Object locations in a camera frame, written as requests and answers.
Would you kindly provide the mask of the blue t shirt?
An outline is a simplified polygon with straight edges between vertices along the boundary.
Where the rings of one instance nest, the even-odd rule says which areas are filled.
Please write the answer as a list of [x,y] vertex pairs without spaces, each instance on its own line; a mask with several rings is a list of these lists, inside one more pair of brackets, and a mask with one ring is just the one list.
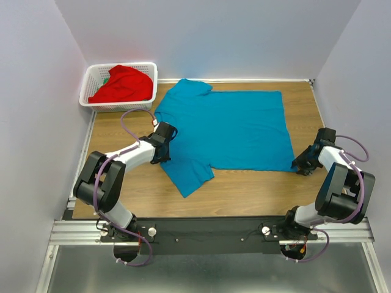
[[178,133],[161,165],[183,197],[214,178],[214,169],[296,172],[280,91],[214,91],[180,80],[155,116]]

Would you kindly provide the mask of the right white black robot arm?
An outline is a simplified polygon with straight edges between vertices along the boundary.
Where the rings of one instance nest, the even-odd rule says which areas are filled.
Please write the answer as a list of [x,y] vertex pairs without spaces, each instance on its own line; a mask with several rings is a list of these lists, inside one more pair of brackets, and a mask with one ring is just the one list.
[[288,239],[306,236],[324,223],[360,223],[366,213],[375,184],[375,176],[357,168],[347,152],[335,146],[316,143],[303,151],[291,164],[297,174],[310,175],[324,167],[327,175],[315,202],[295,206],[285,216],[280,231]]

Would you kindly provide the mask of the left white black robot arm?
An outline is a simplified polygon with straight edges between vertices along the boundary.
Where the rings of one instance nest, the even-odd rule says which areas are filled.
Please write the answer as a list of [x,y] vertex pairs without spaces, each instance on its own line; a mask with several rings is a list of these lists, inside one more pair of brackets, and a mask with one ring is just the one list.
[[73,195],[111,223],[120,240],[131,240],[137,224],[136,216],[120,201],[125,174],[144,163],[169,161],[169,144],[174,137],[153,133],[113,153],[92,152],[76,180]]

